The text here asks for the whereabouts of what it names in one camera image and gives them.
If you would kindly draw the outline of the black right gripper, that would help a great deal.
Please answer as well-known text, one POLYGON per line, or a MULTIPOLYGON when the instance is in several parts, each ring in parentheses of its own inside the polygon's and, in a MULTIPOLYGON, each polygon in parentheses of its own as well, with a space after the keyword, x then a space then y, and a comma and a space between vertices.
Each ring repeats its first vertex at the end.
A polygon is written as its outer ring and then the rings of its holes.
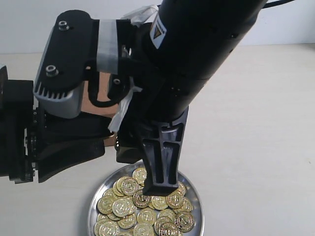
POLYGON ((150 61, 142 48, 121 62, 144 60, 134 92, 115 139, 116 161, 143 160, 147 171, 143 194, 167 196, 178 188, 178 164, 191 101, 221 65, 221 51, 207 44, 164 51, 150 61))

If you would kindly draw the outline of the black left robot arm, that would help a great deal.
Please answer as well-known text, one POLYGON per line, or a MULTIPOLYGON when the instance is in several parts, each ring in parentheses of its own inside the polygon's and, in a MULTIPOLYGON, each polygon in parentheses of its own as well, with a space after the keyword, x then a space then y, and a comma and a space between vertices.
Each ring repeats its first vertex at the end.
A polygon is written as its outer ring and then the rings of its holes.
POLYGON ((81 112, 72 119, 33 108, 33 81, 8 79, 0 66, 0 175, 16 184, 43 183, 104 155, 110 118, 81 112))

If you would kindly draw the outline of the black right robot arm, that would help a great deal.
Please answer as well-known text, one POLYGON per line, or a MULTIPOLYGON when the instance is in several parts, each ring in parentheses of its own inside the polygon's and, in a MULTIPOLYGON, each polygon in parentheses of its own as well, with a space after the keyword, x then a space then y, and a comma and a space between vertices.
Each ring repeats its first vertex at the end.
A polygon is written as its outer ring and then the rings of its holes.
POLYGON ((189 104, 276 0, 165 0, 134 35, 135 92, 118 131, 117 161, 142 160, 144 195, 178 187, 178 162, 189 104))

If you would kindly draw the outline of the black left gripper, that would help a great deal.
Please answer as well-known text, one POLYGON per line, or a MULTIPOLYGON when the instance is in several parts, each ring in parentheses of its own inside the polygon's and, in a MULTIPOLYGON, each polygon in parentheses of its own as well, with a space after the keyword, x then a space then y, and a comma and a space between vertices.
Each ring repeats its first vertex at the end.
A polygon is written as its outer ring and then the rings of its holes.
POLYGON ((81 112, 72 119, 33 108, 33 82, 7 80, 7 176, 10 181, 38 182, 105 154, 113 136, 110 118, 81 112))

